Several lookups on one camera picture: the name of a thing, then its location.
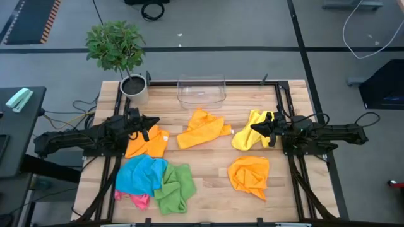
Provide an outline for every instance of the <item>clear plastic container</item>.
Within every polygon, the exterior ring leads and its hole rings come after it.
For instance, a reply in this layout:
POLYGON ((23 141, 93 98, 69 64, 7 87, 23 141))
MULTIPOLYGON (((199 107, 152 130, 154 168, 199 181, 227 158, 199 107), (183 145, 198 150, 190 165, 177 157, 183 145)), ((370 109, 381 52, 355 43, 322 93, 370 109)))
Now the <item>clear plastic container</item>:
POLYGON ((226 99, 226 81, 220 76, 185 76, 177 83, 177 97, 183 108, 220 108, 226 99))

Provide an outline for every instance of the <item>black desk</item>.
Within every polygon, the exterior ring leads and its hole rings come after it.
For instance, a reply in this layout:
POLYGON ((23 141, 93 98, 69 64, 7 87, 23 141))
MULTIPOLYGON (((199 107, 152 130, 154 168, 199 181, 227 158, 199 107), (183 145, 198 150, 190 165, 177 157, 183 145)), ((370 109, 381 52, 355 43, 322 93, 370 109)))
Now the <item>black desk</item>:
POLYGON ((12 109, 6 107, 6 102, 21 88, 0 88, 0 105, 4 113, 0 118, 0 134, 10 136, 6 152, 0 158, 0 178, 13 177, 20 171, 44 100, 45 87, 27 88, 33 91, 33 95, 20 113, 14 113, 12 109))
MULTIPOLYGON (((22 206, 28 192, 32 173, 19 173, 39 110, 44 100, 45 87, 29 87, 33 95, 20 113, 6 107, 6 102, 21 88, 0 88, 0 105, 4 113, 0 119, 0 134, 8 134, 10 140, 0 159, 0 214, 7 214, 22 206)), ((17 226, 22 209, 13 213, 17 226)))

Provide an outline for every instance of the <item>towel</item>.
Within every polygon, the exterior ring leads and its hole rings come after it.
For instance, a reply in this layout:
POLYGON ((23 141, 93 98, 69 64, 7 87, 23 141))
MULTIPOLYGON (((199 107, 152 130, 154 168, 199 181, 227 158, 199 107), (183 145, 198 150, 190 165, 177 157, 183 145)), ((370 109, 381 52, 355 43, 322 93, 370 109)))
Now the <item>towel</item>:
POLYGON ((241 151, 248 151, 258 141, 262 142, 264 148, 268 147, 270 141, 269 137, 262 136, 259 132, 253 130, 250 126, 252 124, 261 123, 265 121, 267 111, 259 114, 259 110, 251 110, 248 118, 247 125, 240 132, 236 133, 232 140, 232 146, 241 151))
POLYGON ((167 141, 169 140, 170 133, 161 130, 159 126, 154 125, 149 131, 149 141, 146 142, 142 133, 138 133, 138 138, 129 140, 128 148, 126 149, 125 158, 132 158, 141 154, 148 154, 151 157, 163 157, 167 141))
POLYGON ((162 214, 187 212, 186 201, 195 194, 196 187, 189 165, 173 166, 164 173, 162 188, 155 190, 155 198, 162 214))
POLYGON ((266 200, 263 190, 270 170, 270 161, 264 157, 245 156, 237 158, 227 169, 235 190, 252 193, 266 200))
POLYGON ((223 117, 215 117, 204 110, 197 109, 188 123, 187 130, 177 136, 177 142, 181 149, 186 149, 231 133, 232 126, 225 125, 223 117))
POLYGON ((133 204, 138 207, 139 209, 141 209, 142 211, 144 211, 148 206, 149 206, 149 201, 150 201, 150 196, 143 194, 143 195, 129 195, 125 192, 120 192, 118 190, 115 190, 115 194, 114 197, 116 200, 121 200, 122 196, 128 195, 133 204))
POLYGON ((142 154, 131 158, 118 171, 116 190, 131 195, 154 196, 154 190, 161 189, 167 161, 142 154))

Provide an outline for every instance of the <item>crumpled towel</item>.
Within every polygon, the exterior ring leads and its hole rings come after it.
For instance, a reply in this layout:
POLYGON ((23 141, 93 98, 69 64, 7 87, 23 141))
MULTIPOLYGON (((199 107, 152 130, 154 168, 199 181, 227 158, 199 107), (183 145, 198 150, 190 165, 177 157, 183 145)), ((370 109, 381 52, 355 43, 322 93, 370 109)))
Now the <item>crumpled towel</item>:
POLYGON ((245 156, 237 158, 227 169, 235 190, 253 193, 266 200, 263 190, 270 170, 270 161, 264 157, 245 156))
POLYGON ((116 190, 131 195, 154 196, 154 190, 161 189, 167 161, 142 154, 131 158, 118 171, 116 190))
POLYGON ((115 190, 114 193, 114 197, 116 200, 121 200, 122 196, 128 195, 133 204, 138 207, 139 209, 141 209, 142 211, 144 211, 148 206, 149 206, 149 202, 150 202, 150 196, 143 194, 143 195, 129 195, 125 192, 120 192, 118 190, 115 190))
POLYGON ((196 187, 189 165, 173 166, 164 173, 162 188, 155 190, 155 198, 162 214, 187 212, 186 201, 195 194, 196 187))
POLYGON ((142 133, 138 133, 138 138, 129 140, 128 148, 126 149, 125 158, 132 158, 141 154, 148 154, 151 157, 163 157, 167 141, 169 140, 170 133, 161 130, 159 126, 154 125, 149 131, 149 141, 146 142, 142 133))
POLYGON ((204 110, 197 109, 189 120, 187 130, 177 136, 177 142, 181 149, 186 149, 231 133, 232 126, 225 125, 223 117, 215 117, 204 110))
POLYGON ((240 132, 236 133, 232 140, 232 146, 241 151, 248 151, 258 141, 262 142, 264 148, 268 147, 269 137, 262 136, 259 132, 253 130, 250 125, 265 121, 267 111, 259 114, 259 110, 251 110, 247 125, 240 132))

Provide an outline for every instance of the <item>potted plant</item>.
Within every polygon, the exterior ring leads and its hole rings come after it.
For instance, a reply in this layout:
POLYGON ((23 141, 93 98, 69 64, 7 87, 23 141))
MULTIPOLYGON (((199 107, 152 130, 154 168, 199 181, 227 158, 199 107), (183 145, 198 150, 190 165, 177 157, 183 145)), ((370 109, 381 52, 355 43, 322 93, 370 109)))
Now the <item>potted plant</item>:
POLYGON ((143 63, 142 56, 145 54, 140 47, 145 41, 138 29, 134 25, 126 24, 126 21, 107 22, 93 26, 87 35, 87 60, 98 59, 97 66, 103 70, 126 71, 128 76, 122 79, 120 85, 122 93, 135 104, 146 103, 146 80, 140 75, 130 73, 135 66, 143 63))

